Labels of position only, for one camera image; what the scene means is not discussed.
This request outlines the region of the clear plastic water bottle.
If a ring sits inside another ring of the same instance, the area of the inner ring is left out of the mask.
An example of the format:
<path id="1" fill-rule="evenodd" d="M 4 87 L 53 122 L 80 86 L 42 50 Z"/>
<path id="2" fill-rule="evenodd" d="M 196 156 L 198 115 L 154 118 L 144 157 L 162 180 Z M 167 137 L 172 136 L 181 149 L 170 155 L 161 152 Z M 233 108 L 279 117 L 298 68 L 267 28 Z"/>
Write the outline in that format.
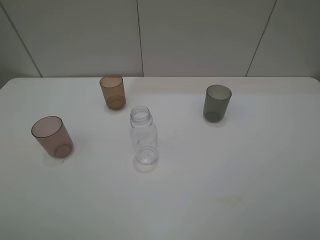
<path id="1" fill-rule="evenodd" d="M 142 165 L 151 165 L 158 160 L 158 131 L 150 110 L 137 106 L 130 112 L 130 136 L 135 159 Z"/>

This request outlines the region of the amber translucent plastic cup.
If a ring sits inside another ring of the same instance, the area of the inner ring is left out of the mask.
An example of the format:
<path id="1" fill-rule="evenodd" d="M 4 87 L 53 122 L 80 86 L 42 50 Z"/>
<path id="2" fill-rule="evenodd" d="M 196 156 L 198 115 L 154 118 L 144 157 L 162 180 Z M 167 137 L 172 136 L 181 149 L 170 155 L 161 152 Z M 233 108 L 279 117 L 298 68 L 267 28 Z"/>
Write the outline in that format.
<path id="1" fill-rule="evenodd" d="M 99 85 L 107 107 L 121 110 L 126 104 L 124 81 L 120 75 L 107 75 L 100 79 Z"/>

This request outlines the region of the grey translucent plastic cup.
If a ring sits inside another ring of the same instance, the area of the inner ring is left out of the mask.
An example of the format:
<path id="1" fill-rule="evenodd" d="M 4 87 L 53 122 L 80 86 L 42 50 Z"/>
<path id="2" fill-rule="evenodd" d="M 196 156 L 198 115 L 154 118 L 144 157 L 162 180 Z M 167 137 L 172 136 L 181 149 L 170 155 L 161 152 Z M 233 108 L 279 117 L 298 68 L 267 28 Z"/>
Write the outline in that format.
<path id="1" fill-rule="evenodd" d="M 210 123 L 221 121 L 226 113 L 230 99 L 231 90 L 219 84 L 214 84 L 206 89 L 203 116 Z"/>

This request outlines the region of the pink translucent plastic cup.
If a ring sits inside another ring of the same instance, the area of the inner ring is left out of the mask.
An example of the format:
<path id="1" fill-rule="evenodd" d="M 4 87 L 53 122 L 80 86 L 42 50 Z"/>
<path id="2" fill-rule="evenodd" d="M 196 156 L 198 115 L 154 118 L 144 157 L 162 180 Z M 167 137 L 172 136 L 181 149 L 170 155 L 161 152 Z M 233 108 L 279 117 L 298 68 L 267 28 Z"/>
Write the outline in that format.
<path id="1" fill-rule="evenodd" d="M 53 158 L 64 159 L 73 152 L 73 141 L 58 116 L 47 116 L 38 120 L 32 126 L 31 134 Z"/>

